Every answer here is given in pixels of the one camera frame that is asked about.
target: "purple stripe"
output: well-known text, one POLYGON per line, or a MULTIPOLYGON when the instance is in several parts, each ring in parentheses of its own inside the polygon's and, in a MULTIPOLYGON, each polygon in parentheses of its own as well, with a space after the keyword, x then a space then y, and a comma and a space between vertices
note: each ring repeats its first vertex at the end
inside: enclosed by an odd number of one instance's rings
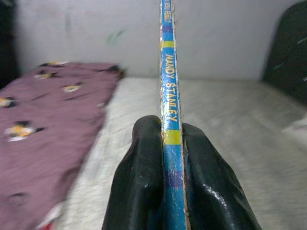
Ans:
POLYGON ((171 25, 164 25, 162 27, 162 30, 164 33, 172 33, 173 32, 173 27, 171 25))
POLYGON ((166 172, 167 187, 182 187, 182 171, 167 171, 166 172))

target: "wall stain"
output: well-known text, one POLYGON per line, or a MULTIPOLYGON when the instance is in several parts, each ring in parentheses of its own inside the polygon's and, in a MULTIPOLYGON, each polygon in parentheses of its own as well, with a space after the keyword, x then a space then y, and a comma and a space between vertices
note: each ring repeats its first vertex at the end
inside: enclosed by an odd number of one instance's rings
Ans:
POLYGON ((125 29, 121 29, 119 31, 115 31, 113 33, 111 33, 107 39, 106 39, 106 43, 109 45, 109 46, 115 46, 118 41, 119 41, 119 38, 120 36, 125 32, 125 29))

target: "white wall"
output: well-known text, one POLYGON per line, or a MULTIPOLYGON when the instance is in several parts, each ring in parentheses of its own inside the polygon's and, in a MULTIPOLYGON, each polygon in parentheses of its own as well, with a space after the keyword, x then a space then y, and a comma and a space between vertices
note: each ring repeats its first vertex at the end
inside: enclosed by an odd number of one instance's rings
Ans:
MULTIPOLYGON (((277 20, 297 0, 176 0, 182 78, 260 78, 277 20)), ((159 0, 19 0, 23 71, 47 61, 112 61, 156 77, 159 0)))

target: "yellow stripe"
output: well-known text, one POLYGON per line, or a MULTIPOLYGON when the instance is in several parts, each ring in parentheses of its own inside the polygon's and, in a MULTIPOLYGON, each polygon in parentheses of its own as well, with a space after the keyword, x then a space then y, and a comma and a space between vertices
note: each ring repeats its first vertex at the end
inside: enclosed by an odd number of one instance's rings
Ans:
POLYGON ((174 48, 174 42, 170 42, 170 41, 163 42, 162 48, 174 48))
POLYGON ((166 145, 180 145, 181 136, 178 130, 167 130, 165 131, 164 143, 166 145))

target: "purple fabric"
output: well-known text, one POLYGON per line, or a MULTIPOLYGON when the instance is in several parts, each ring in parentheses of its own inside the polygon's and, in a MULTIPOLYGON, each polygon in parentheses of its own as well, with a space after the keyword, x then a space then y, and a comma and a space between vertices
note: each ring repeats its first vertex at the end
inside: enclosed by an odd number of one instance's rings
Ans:
POLYGON ((65 199, 103 125, 98 105, 108 103, 117 86, 119 74, 107 70, 113 65, 41 66, 0 91, 2 100, 12 100, 0 107, 1 230, 33 230, 65 199), (53 77, 35 78, 42 72, 53 77), (80 87, 63 90, 71 85, 80 87), (34 131, 24 135, 29 128, 34 131))

